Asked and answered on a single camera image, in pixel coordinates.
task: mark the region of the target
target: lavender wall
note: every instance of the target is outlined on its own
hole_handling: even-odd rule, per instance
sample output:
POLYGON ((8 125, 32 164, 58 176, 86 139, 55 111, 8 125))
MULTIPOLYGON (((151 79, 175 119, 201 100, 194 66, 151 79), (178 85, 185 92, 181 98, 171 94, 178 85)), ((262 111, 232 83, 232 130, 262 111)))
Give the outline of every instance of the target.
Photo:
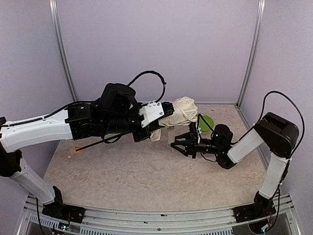
MULTIPOLYGON (((0 1, 0 115, 19 120, 70 102, 48 1, 0 1)), ((56 143, 22 149, 43 176, 56 143)), ((12 235, 27 192, 0 177, 0 234, 12 235)))
MULTIPOLYGON (((235 103, 257 8, 257 0, 58 0, 78 96, 96 99, 108 82, 156 70, 167 82, 164 99, 235 103)), ((134 88, 149 101, 162 85, 146 75, 134 88)))
MULTIPOLYGON (((263 96, 270 90, 279 90, 303 113, 306 134, 293 157, 283 189, 292 197, 305 235, 312 234, 313 221, 312 28, 311 0, 267 1, 256 61, 242 106, 251 125, 260 114, 263 96)), ((266 111, 275 112, 301 127, 294 108, 283 98, 271 95, 266 111)))

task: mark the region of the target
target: beige tabletop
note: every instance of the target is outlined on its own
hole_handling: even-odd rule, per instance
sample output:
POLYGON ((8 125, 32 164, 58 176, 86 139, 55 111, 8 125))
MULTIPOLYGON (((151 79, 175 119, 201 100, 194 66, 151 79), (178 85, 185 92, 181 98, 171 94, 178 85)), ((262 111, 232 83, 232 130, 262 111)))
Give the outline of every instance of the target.
MULTIPOLYGON (((227 124, 233 141, 246 132, 232 105, 198 105, 214 122, 227 124)), ((175 128, 176 135, 188 126, 175 128)), ((44 179, 56 185, 65 203, 132 211, 186 211, 235 206, 253 202, 265 169, 257 151, 232 169, 185 157, 167 146, 167 131, 160 141, 134 143, 132 135, 114 144, 101 144, 71 155, 74 146, 98 141, 61 141, 44 179)))

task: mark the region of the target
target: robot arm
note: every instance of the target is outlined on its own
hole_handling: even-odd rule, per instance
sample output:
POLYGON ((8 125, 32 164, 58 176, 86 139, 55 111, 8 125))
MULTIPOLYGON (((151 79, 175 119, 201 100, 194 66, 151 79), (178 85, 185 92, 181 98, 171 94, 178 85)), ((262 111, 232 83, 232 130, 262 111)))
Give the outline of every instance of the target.
POLYGON ((269 212, 275 213, 272 199, 287 173, 291 152, 299 136, 296 125, 273 113, 267 113, 234 146, 231 144, 233 134, 226 125, 217 125, 211 140, 201 138, 197 123, 191 123, 189 129, 190 132, 177 136, 171 146, 185 156, 192 155, 192 158, 196 157, 197 152, 215 154, 217 163, 225 169, 232 168, 265 143, 270 148, 271 158, 254 204, 237 207, 234 212, 237 222, 264 217, 269 212))
POLYGON ((161 128, 158 120, 173 114, 174 107, 169 102, 143 105, 134 96, 131 87, 109 83, 93 102, 74 102, 52 114, 20 121, 0 118, 0 176, 18 182, 38 198, 44 214, 81 223, 84 208, 64 204, 61 192, 29 167, 20 148, 91 136, 104 140, 111 133, 132 133, 135 142, 145 140, 161 128))

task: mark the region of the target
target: white towel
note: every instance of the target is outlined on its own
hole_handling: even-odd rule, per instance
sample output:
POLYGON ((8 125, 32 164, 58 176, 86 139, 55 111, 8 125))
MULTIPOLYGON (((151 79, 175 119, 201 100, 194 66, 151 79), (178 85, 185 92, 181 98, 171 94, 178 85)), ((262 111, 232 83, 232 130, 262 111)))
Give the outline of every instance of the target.
MULTIPOLYGON (((189 125, 191 122, 197 121, 198 108, 195 105, 195 101, 189 97, 183 97, 173 102, 174 113, 166 118, 162 118, 158 121, 160 126, 177 126, 177 125, 189 125)), ((169 143, 174 142, 175 134, 174 129, 170 128, 169 143)), ((151 141, 159 141, 161 138, 161 129, 155 130, 151 133, 151 141)))

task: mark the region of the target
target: green object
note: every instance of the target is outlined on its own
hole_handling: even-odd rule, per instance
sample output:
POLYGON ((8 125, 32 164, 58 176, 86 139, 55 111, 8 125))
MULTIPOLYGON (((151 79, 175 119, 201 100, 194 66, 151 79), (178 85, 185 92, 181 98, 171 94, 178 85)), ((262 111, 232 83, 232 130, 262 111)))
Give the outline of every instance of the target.
MULTIPOLYGON (((208 115, 201 114, 201 116, 204 118, 204 120, 214 129, 214 121, 212 118, 210 118, 208 115)), ((205 124, 205 122, 200 118, 199 121, 199 127, 201 128, 202 132, 211 131, 210 128, 205 124)))

